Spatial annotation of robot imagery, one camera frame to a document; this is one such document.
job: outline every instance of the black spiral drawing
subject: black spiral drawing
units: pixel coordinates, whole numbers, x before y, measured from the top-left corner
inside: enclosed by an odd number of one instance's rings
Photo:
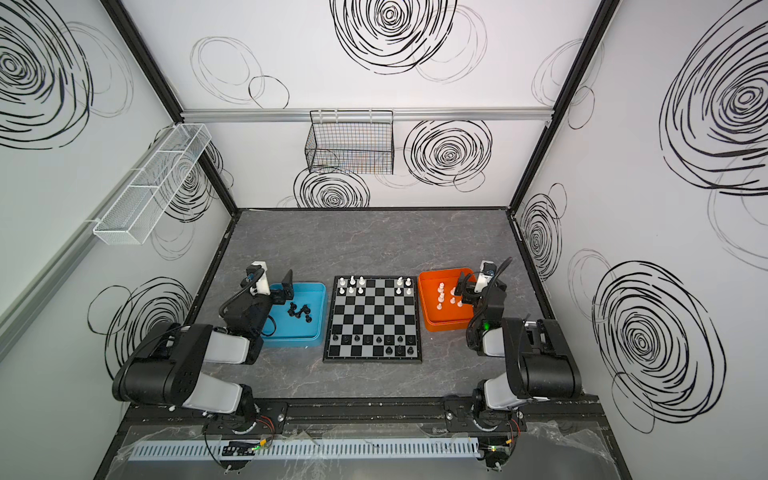
[[[689,184],[768,195],[768,2],[737,2],[701,37],[664,97],[659,140]]]
[[[585,248],[571,257],[568,263],[568,291],[574,305],[585,319],[603,321],[602,318],[593,318],[594,293],[598,291],[598,285],[610,270],[609,262],[595,250]]]
[[[230,53],[234,53],[241,61],[237,62],[238,65],[228,65],[228,71],[221,71],[210,64],[210,56],[222,53],[223,50],[216,52],[218,48],[231,50]],[[236,38],[201,38],[192,47],[190,66],[200,86],[220,100],[241,105],[255,103],[261,108],[288,106],[290,93],[285,84],[275,77],[265,75],[250,47]],[[240,67],[244,73],[233,78],[233,70]]]
[[[456,0],[329,0],[344,52],[377,74],[429,60],[451,32]]]
[[[473,191],[491,161],[493,135],[484,121],[421,121],[406,138],[406,165],[428,185]]]
[[[583,40],[583,38],[577,38],[560,45],[539,65],[531,81],[531,93],[540,104],[554,105]],[[604,46],[600,43],[581,79],[579,89],[571,99],[568,108],[568,126],[574,130],[585,126],[594,113],[592,84],[598,79],[604,53]]]
[[[86,323],[90,331],[104,336],[104,366],[109,377],[114,379],[155,324],[184,323],[191,305],[192,295],[184,285],[165,276],[135,290],[112,285],[99,292],[88,304]]]
[[[67,22],[66,26],[78,39],[91,66],[94,79],[91,113],[111,118],[127,112],[134,99],[134,76],[123,51],[96,27],[80,22]],[[74,88],[80,90],[74,98],[82,101],[86,97],[82,85]]]
[[[368,207],[371,192],[353,172],[338,167],[306,168],[293,181],[293,196],[302,208]]]
[[[449,84],[475,70],[487,48],[482,17],[469,7],[456,5],[450,35],[435,55],[416,65],[416,71],[427,80]]]
[[[720,399],[723,344],[699,300],[669,271],[618,264],[600,282],[592,316],[614,403],[637,431],[649,433],[657,420],[689,422]]]
[[[552,197],[562,197],[562,200],[555,201]],[[567,205],[563,185],[552,184],[547,194],[531,197],[523,210],[520,228],[542,281],[552,276],[560,263],[563,251],[560,219]]]
[[[94,100],[80,45],[47,1],[2,2],[0,18],[0,145],[69,145],[88,123]]]
[[[171,262],[179,260],[192,248],[194,231],[194,222],[179,222],[168,216],[154,226],[150,232],[150,242],[157,255]]]

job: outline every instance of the black wire basket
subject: black wire basket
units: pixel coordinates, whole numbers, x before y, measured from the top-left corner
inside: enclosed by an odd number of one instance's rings
[[[304,154],[311,172],[324,167],[355,174],[391,175],[394,171],[392,111],[318,110],[311,111],[310,118]]]

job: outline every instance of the black vertical beam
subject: black vertical beam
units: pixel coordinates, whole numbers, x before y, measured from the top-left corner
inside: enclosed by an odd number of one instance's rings
[[[579,89],[581,78],[584,76],[587,68],[589,68],[589,63],[592,61],[592,57],[603,39],[603,34],[608,28],[608,24],[611,23],[619,3],[621,3],[621,0],[602,0],[600,2],[598,11],[594,14],[589,30],[587,30],[587,35],[584,37],[584,41],[581,43],[581,47],[576,55],[576,60],[571,66],[571,71],[568,72],[568,76],[565,79],[563,89],[560,90],[560,95],[558,95],[558,99],[554,103],[552,121],[541,132],[536,148],[533,150],[533,155],[531,155],[531,160],[528,161],[528,166],[525,168],[520,184],[518,184],[518,189],[515,191],[512,202],[509,204],[512,215],[515,215],[523,203],[523,197],[525,197],[525,193],[531,186],[541,161],[544,160],[547,154],[554,134],[557,133],[560,123],[565,118],[568,106],[573,101],[576,90]]]
[[[176,95],[170,89],[170,85],[165,80],[160,68],[155,63],[154,58],[147,48],[147,44],[144,43],[144,39],[141,38],[134,21],[128,14],[127,10],[123,6],[121,0],[101,0],[101,4],[104,6],[104,10],[107,11],[109,18],[112,19],[115,28],[120,32],[125,44],[131,50],[131,53],[136,58],[136,62],[141,67],[144,75],[149,80],[150,85],[160,98],[160,102],[165,107],[165,110],[170,115],[170,119],[174,122],[183,122],[181,117],[181,104],[176,99]],[[197,161],[200,168],[205,173],[210,184],[214,187],[214,190],[219,195],[221,203],[230,213],[230,216],[235,217],[237,215],[237,205],[235,200],[230,195],[230,191],[224,182],[221,180],[219,172],[216,171],[214,164],[210,161],[210,157],[206,151],[200,156],[200,160]]]

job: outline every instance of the chessboard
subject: chessboard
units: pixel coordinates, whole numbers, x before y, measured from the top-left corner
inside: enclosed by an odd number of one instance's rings
[[[333,280],[323,361],[420,363],[416,276],[359,278]]]

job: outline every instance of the wall shelf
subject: wall shelf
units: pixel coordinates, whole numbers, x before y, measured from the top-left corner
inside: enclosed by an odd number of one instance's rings
[[[204,124],[178,124],[94,227],[107,245],[141,245],[210,143]]]

